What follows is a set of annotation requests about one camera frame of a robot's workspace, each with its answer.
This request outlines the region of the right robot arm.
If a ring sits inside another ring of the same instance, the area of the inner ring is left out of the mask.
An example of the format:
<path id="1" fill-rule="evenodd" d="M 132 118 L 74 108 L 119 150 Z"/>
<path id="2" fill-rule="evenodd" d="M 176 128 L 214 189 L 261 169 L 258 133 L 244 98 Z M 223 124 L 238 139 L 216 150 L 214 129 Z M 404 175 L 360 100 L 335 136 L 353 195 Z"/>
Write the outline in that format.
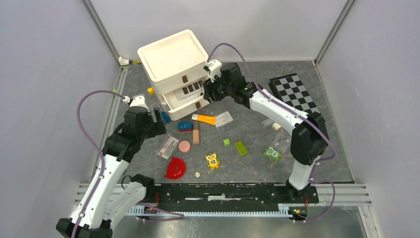
<path id="1" fill-rule="evenodd" d="M 203 83 L 204 98 L 210 103 L 231 97 L 237 104 L 261 113 L 291 135 L 294 165 L 287 180 L 286 196 L 299 202 L 306 196 L 315 161 L 328 145 L 325 121 L 320 113 L 308 114 L 275 98 L 256 82 L 248 82 L 237 63 L 205 62 L 209 79 Z"/>

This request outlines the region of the clear plastic bag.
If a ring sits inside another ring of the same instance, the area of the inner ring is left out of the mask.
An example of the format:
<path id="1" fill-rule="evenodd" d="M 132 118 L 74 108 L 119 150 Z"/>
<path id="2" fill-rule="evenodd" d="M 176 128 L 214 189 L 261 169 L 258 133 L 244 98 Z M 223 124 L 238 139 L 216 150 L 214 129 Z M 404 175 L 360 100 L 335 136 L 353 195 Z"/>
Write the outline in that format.
<path id="1" fill-rule="evenodd" d="M 277 152 L 284 154 L 291 145 L 291 138 L 292 136 L 285 129 L 281 128 L 278 130 L 278 134 L 271 143 L 271 147 L 273 147 Z"/>

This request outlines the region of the white three-drawer organizer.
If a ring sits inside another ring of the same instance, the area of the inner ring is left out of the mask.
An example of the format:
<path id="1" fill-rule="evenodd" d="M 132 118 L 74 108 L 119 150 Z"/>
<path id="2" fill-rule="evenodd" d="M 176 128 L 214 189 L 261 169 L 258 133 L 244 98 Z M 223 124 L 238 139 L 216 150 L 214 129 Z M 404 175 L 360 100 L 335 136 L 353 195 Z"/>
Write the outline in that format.
<path id="1" fill-rule="evenodd" d="M 142 46 L 137 54 L 158 101 L 171 120 L 179 120 L 208 105 L 203 98 L 204 89 L 180 101 L 173 93 L 178 88 L 208 79 L 203 69 L 208 54 L 191 30 Z"/>

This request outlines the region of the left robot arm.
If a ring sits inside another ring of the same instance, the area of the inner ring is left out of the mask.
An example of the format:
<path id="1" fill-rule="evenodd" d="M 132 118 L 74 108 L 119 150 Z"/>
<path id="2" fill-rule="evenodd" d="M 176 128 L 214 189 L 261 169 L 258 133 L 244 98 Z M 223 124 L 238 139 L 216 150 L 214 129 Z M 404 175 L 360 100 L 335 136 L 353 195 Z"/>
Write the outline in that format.
<path id="1" fill-rule="evenodd" d="M 159 108 L 132 106 L 106 139 L 94 179 L 69 218 L 59 219 L 56 230 L 65 238 L 110 238 L 117 224 L 139 201 L 150 202 L 156 189 L 152 178 L 135 175 L 127 191 L 110 202 L 118 179 L 131 163 L 144 141 L 166 134 Z"/>

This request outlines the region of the clear packet white strips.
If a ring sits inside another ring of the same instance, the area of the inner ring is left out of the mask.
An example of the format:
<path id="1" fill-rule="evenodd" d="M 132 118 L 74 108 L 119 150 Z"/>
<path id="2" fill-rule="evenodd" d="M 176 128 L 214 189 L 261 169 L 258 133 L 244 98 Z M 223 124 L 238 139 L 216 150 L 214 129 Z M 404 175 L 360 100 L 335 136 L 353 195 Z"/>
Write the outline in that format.
<path id="1" fill-rule="evenodd" d="M 231 114 L 226 111 L 216 116 L 215 126 L 217 128 L 224 126 L 233 121 Z"/>

